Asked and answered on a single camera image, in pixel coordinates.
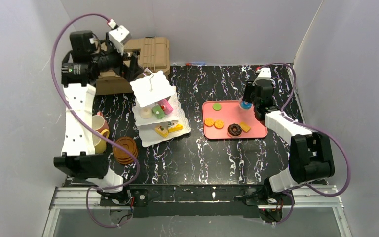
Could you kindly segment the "blue donut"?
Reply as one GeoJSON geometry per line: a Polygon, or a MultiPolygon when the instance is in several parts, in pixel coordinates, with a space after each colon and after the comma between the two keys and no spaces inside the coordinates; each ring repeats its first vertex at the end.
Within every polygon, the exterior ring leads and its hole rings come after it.
{"type": "Polygon", "coordinates": [[[248,110],[252,107],[252,104],[251,103],[248,103],[248,102],[245,102],[245,101],[241,101],[239,103],[240,107],[244,110],[248,110]]]}

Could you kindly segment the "tan plastic tool case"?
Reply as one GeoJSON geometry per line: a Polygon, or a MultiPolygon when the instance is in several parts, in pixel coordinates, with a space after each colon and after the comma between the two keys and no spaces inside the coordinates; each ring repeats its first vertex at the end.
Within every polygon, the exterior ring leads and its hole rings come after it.
{"type": "MultiPolygon", "coordinates": [[[[166,37],[132,39],[125,45],[125,52],[139,51],[138,64],[152,72],[170,74],[170,42],[166,37]]],[[[132,93],[130,83],[113,70],[103,72],[96,80],[96,95],[132,93]]]]}

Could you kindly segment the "white round cake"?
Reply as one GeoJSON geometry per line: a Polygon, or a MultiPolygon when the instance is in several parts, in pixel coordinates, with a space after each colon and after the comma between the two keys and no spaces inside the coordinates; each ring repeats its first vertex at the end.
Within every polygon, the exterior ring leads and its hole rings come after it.
{"type": "Polygon", "coordinates": [[[152,109],[150,107],[143,107],[139,111],[141,118],[150,119],[153,116],[152,109]]]}

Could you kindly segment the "green roll cake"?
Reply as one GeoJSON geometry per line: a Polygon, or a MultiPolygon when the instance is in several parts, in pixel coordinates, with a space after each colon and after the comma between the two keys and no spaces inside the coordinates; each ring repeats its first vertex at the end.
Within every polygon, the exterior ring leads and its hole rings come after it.
{"type": "Polygon", "coordinates": [[[165,117],[165,112],[159,104],[152,107],[152,112],[157,119],[162,119],[165,117]]]}

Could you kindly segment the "pink serving tray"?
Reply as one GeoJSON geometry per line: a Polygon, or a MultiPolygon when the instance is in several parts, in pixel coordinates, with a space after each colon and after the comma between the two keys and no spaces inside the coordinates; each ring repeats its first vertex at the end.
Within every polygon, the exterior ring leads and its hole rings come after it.
{"type": "Polygon", "coordinates": [[[241,122],[246,123],[251,127],[248,133],[242,132],[239,139],[261,139],[265,138],[268,134],[267,128],[262,125],[255,118],[253,107],[244,110],[240,107],[238,100],[224,100],[224,101],[206,101],[202,105],[203,121],[206,118],[212,118],[214,121],[222,120],[225,124],[223,129],[216,129],[214,126],[206,127],[204,125],[204,136],[210,140],[223,140],[233,139],[227,134],[229,125],[241,122]],[[222,109],[215,111],[212,106],[214,103],[221,103],[222,109]]]}

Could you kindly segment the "pink cake slice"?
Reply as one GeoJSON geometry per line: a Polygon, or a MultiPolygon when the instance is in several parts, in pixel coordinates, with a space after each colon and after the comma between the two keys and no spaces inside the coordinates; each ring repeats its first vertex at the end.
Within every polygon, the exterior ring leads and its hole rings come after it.
{"type": "Polygon", "coordinates": [[[168,102],[167,99],[162,99],[158,101],[158,104],[166,115],[170,114],[173,111],[173,107],[171,106],[171,104],[168,102]]]}

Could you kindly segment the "white three-tier cake stand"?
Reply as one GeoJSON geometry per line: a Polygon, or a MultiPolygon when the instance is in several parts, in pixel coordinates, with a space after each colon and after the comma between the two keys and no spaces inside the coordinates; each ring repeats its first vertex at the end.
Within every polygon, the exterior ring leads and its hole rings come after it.
{"type": "Polygon", "coordinates": [[[177,88],[170,84],[163,71],[144,69],[143,76],[130,85],[136,103],[132,112],[143,147],[191,133],[177,88]]]}

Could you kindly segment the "yellow cake with cherry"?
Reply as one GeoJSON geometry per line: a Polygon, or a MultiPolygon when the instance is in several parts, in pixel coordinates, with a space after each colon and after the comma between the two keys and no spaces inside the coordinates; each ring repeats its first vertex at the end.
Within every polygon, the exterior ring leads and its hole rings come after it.
{"type": "Polygon", "coordinates": [[[169,135],[168,129],[163,126],[155,127],[154,131],[162,138],[166,138],[169,135]]]}

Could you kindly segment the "yellow cake slice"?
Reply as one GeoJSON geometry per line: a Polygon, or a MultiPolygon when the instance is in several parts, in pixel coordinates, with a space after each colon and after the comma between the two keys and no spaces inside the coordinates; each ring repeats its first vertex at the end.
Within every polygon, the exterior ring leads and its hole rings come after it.
{"type": "Polygon", "coordinates": [[[183,126],[181,124],[178,124],[176,122],[169,122],[167,126],[168,132],[173,133],[177,132],[183,129],[183,126]]]}

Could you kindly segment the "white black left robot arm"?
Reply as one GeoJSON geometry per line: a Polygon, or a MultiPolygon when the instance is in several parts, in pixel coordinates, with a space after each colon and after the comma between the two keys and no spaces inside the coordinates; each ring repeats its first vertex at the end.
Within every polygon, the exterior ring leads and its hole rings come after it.
{"type": "Polygon", "coordinates": [[[66,128],[61,154],[54,157],[54,166],[70,177],[87,180],[96,190],[119,193],[126,185],[124,179],[109,168],[108,160],[95,149],[93,140],[114,144],[91,127],[96,87],[93,83],[102,72],[119,69],[128,81],[142,73],[138,53],[125,55],[124,46],[131,39],[127,29],[120,26],[106,33],[106,50],[101,50],[92,31],[76,31],[69,35],[71,51],[61,63],[61,86],[56,89],[66,105],[66,128]]]}

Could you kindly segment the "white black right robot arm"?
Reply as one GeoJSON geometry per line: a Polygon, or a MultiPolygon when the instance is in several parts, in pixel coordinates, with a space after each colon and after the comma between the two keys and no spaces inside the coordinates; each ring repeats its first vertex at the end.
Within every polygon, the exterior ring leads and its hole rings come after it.
{"type": "Polygon", "coordinates": [[[251,104],[256,120],[279,135],[290,147],[288,167],[269,177],[265,185],[280,193],[309,181],[334,175],[335,165],[327,135],[302,127],[280,111],[270,80],[247,81],[242,102],[251,104]]]}

